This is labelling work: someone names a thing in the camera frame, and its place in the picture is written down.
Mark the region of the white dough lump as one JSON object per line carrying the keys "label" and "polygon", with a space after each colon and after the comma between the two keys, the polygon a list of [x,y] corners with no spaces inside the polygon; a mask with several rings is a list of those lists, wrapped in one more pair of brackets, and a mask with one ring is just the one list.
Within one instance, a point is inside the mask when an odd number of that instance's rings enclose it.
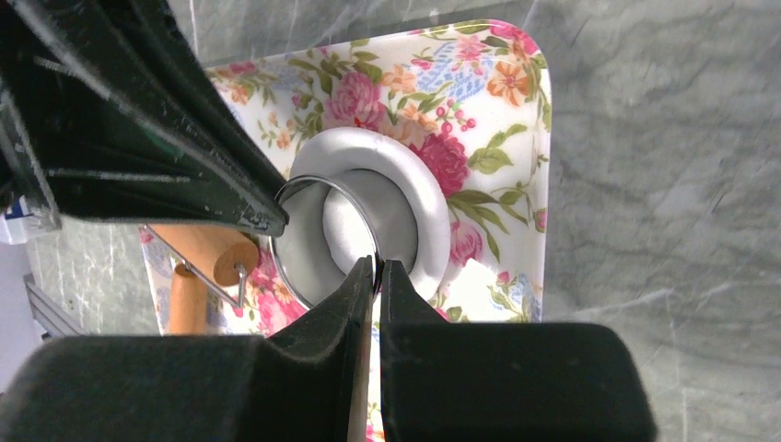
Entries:
{"label": "white dough lump", "polygon": [[449,214],[422,159],[368,129],[326,130],[305,143],[275,197],[288,213],[269,250],[286,288],[312,308],[338,288],[356,261],[370,275],[397,261],[422,297],[434,295],[449,261]]}

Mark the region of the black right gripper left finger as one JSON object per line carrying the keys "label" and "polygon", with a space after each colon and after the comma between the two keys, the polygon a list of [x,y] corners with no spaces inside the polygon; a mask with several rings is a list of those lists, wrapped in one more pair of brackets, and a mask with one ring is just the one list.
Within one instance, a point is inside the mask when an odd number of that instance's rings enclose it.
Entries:
{"label": "black right gripper left finger", "polygon": [[271,337],[70,336],[23,365],[1,400],[5,441],[354,441],[374,296],[362,258]]}

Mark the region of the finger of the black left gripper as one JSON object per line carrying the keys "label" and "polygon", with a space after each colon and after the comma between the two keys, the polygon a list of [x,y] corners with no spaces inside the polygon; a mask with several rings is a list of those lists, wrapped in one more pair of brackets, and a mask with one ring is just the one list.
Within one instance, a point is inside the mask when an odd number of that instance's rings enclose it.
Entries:
{"label": "finger of the black left gripper", "polygon": [[164,1],[16,1],[12,84],[78,84],[172,143],[274,168],[220,98]]}
{"label": "finger of the black left gripper", "polygon": [[286,211],[274,168],[251,176],[222,151],[172,143],[78,84],[51,96],[1,84],[1,205],[53,216],[195,224],[278,236]]}

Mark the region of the floral print tray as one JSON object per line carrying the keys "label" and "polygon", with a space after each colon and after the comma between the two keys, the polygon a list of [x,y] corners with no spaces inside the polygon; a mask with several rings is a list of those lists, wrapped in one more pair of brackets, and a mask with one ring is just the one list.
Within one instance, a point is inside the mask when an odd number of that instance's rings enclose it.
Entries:
{"label": "floral print tray", "polygon": [[474,20],[208,69],[285,176],[336,127],[396,140],[444,196],[445,272],[420,296],[456,322],[542,318],[552,131],[549,70],[521,29]]}

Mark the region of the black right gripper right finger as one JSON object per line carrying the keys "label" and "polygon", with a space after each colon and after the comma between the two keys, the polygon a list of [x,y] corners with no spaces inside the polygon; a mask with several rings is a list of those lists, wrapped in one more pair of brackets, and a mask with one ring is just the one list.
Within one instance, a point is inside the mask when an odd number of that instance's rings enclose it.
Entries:
{"label": "black right gripper right finger", "polygon": [[450,322],[384,265],[381,415],[389,441],[652,441],[624,341],[593,323]]}

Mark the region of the wooden rolling pin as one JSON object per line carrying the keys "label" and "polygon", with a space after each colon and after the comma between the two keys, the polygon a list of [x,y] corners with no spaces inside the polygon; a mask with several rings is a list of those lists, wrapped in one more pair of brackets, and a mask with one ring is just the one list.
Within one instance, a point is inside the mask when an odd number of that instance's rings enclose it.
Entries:
{"label": "wooden rolling pin", "polygon": [[178,258],[169,299],[169,333],[206,333],[208,296],[215,293],[232,308],[243,308],[246,284],[259,260],[257,245],[226,227],[147,225],[151,236]]}

